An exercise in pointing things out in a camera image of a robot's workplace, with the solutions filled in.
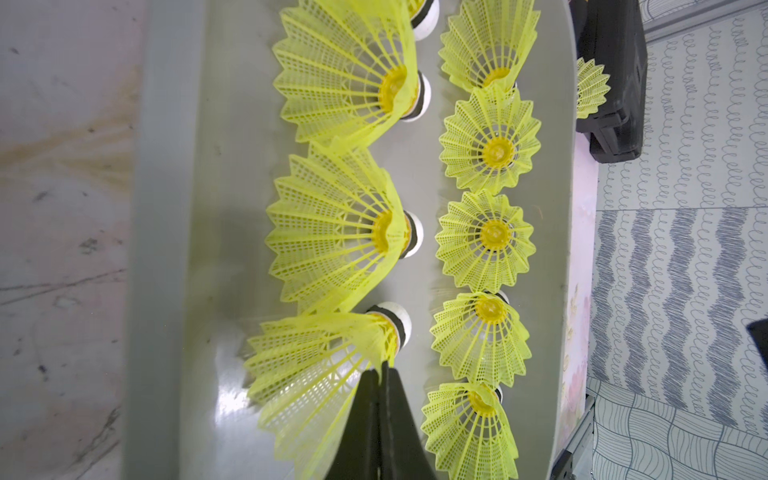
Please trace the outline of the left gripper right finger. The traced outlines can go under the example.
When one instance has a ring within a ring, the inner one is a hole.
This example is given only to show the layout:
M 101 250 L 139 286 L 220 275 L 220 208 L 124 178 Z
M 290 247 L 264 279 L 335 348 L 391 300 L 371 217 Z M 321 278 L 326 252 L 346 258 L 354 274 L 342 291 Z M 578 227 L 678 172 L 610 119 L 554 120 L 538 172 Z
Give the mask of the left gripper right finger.
M 379 384 L 381 479 L 435 479 L 395 368 L 384 361 Z

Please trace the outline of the yellow shuttlecock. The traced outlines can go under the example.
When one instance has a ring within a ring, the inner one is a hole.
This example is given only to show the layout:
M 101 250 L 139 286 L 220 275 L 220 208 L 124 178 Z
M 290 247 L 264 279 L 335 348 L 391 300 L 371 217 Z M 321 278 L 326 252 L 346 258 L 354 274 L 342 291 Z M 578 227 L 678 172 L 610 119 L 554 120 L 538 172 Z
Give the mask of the yellow shuttlecock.
M 604 68 L 603 64 L 597 64 L 594 59 L 586 61 L 580 57 L 577 60 L 578 119 L 586 119 L 597 113 L 599 107 L 606 102 L 611 87 L 608 85 L 610 75 L 604 72 Z
M 405 308 L 387 301 L 364 313 L 267 321 L 248 338 L 247 395 L 275 437 L 275 458 L 292 462 L 296 478 L 325 477 L 362 374 L 392 364 L 411 333 Z
M 407 1 L 300 1 L 281 10 L 280 116 L 299 143 L 368 147 L 421 118 L 431 85 L 419 70 Z
M 441 70 L 466 92 L 516 86 L 538 32 L 532 0 L 463 1 L 440 35 Z
M 403 207 L 387 170 L 365 147 L 312 142 L 289 158 L 266 213 L 273 224 L 269 268 L 280 299 L 300 315 L 349 312 L 424 241 L 420 219 Z
M 458 288 L 497 292 L 530 270 L 533 226 L 504 194 L 466 191 L 439 218 L 436 258 Z
M 541 148 L 541 121 L 533 117 L 533 107 L 518 88 L 497 84 L 476 88 L 469 99 L 458 101 L 439 137 L 445 175 L 472 193 L 496 195 L 516 187 Z
M 451 479 L 517 479 L 518 448 L 503 392 L 485 383 L 443 383 L 427 394 L 421 431 L 435 468 Z
M 406 0 L 405 1 L 414 39 L 421 41 L 427 38 L 436 28 L 439 14 L 439 0 Z
M 530 333 L 502 291 L 461 293 L 444 302 L 430 333 L 439 364 L 457 380 L 511 387 L 532 357 Z

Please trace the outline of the black plastic tool case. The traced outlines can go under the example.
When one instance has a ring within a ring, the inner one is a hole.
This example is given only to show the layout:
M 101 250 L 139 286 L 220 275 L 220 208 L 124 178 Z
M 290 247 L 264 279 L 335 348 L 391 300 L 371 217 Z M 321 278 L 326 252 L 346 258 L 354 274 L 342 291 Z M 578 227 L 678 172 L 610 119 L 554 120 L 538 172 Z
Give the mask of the black plastic tool case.
M 569 3 L 576 53 L 594 60 L 609 76 L 606 102 L 576 123 L 601 164 L 641 155 L 644 138 L 648 55 L 637 1 L 575 0 Z

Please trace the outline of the grey plastic storage box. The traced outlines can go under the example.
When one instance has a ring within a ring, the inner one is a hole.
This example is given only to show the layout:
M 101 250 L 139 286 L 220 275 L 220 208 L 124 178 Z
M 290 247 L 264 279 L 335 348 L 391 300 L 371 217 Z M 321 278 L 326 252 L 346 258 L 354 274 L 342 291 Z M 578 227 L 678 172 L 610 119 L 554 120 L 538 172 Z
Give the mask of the grey plastic storage box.
M 244 340 L 292 316 L 268 269 L 273 181 L 307 147 L 280 116 L 281 1 L 154 1 L 138 122 L 126 328 L 126 479 L 289 479 L 244 385 Z M 524 479 L 559 442 L 570 266 L 575 42 L 564 1 L 539 1 L 519 84 L 541 121 L 533 170 L 508 193 L 536 253 L 508 295 L 531 334 L 504 394 Z

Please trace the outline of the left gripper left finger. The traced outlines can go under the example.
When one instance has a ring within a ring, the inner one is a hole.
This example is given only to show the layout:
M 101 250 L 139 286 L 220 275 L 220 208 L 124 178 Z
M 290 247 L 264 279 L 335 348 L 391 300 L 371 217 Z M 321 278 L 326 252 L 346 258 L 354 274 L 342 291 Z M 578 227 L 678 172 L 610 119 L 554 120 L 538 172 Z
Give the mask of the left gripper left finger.
M 365 371 L 358 383 L 343 435 L 326 479 L 378 479 L 379 375 Z

